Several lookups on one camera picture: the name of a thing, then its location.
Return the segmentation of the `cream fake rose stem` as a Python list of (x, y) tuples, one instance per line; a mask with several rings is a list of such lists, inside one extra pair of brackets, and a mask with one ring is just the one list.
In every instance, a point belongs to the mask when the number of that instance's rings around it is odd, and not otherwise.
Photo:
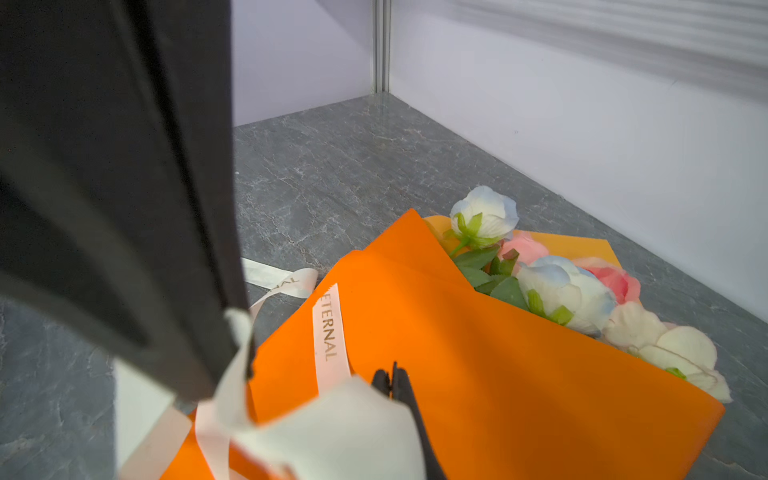
[(611, 313), (602, 340), (687, 381), (723, 404), (733, 401), (727, 380), (716, 370), (714, 342), (694, 327), (663, 322), (641, 304), (627, 302)]

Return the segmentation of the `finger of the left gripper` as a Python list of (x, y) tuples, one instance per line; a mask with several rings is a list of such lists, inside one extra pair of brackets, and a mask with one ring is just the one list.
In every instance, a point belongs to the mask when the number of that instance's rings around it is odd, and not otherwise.
[(245, 308), (227, 1), (1, 5), (1, 293), (187, 400)]

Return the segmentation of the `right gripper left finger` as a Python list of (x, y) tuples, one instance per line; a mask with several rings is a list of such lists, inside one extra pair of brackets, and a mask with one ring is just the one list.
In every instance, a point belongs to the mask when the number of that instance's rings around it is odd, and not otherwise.
[(387, 398), (392, 398), (392, 380), (388, 371), (378, 369), (373, 376), (371, 386)]

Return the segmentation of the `white printed ribbon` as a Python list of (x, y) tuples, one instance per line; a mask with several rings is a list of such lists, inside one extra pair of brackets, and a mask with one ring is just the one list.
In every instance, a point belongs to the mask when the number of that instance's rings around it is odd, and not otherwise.
[(238, 352), (214, 396), (194, 417), (176, 394), (116, 359), (116, 470), (121, 479), (242, 479), (243, 454), (278, 478), (423, 479), (425, 464), (409, 409), (351, 366), (352, 301), (315, 269), (243, 263), (248, 283), (268, 296), (299, 298), (300, 346), (281, 359), (275, 343), (250, 352), (259, 306), (230, 308), (222, 323)]

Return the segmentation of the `orange wrapping paper sheet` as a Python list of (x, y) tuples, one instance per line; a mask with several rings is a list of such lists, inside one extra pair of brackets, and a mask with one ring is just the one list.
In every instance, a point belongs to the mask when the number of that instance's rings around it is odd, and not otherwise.
[(339, 289), (351, 370), (407, 370), (447, 475), (684, 478), (728, 392), (475, 290), (447, 225), (408, 212), (323, 281)]

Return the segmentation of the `white fake rose stem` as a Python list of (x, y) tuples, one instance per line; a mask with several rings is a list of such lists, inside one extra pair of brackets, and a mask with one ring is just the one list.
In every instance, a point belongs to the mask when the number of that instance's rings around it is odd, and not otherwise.
[(449, 215), (447, 238), (456, 238), (455, 257), (462, 248), (483, 249), (511, 240), (519, 222), (517, 203), (488, 186), (478, 186), (456, 202)]

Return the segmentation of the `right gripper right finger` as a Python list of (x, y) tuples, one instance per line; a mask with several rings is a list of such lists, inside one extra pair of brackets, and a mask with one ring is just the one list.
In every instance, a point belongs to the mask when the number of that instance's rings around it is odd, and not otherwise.
[(400, 368), (396, 362), (393, 363), (391, 396), (393, 400), (403, 403), (409, 409), (414, 419), (423, 454), (426, 479), (446, 480), (447, 476), (445, 475), (429, 440), (409, 375), (407, 371), (404, 368)]

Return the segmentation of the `pink fake rose stem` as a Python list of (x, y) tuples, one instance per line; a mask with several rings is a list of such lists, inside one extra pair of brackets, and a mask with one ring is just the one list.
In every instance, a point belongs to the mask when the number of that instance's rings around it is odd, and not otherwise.
[(617, 303), (640, 302), (641, 285), (627, 271), (597, 257), (580, 258), (573, 263), (592, 273), (616, 297)]

